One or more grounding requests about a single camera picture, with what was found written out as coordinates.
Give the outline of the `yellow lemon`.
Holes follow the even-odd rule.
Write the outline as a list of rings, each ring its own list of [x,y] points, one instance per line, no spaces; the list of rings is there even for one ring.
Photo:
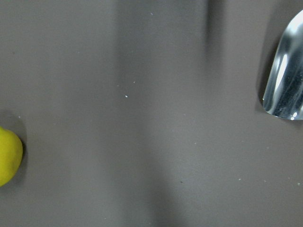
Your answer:
[[[12,131],[0,128],[0,186],[16,174],[23,157],[23,145]]]

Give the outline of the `metal scoop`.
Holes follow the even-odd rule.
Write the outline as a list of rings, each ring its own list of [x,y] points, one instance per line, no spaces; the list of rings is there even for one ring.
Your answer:
[[[278,118],[303,119],[303,12],[289,22],[279,40],[266,89],[263,109]]]

